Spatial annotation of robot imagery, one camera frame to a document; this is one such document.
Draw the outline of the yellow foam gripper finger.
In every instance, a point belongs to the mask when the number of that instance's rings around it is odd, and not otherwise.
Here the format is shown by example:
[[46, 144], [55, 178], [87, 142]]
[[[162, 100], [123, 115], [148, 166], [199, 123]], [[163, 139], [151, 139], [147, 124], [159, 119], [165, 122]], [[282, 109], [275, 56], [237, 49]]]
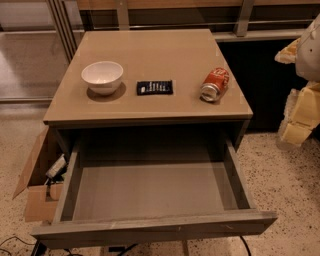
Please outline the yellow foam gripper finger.
[[300, 146], [320, 124], [320, 83], [308, 82], [301, 90], [292, 89], [279, 127], [280, 141]]

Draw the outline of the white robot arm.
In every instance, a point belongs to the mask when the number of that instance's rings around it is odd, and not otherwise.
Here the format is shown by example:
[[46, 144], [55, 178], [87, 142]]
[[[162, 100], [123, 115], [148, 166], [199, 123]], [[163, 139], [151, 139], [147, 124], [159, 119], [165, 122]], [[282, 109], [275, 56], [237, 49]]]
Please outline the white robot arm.
[[275, 60], [294, 63], [296, 74], [307, 81], [301, 90], [290, 91], [278, 130], [277, 146], [291, 150], [300, 147], [320, 124], [320, 14]]

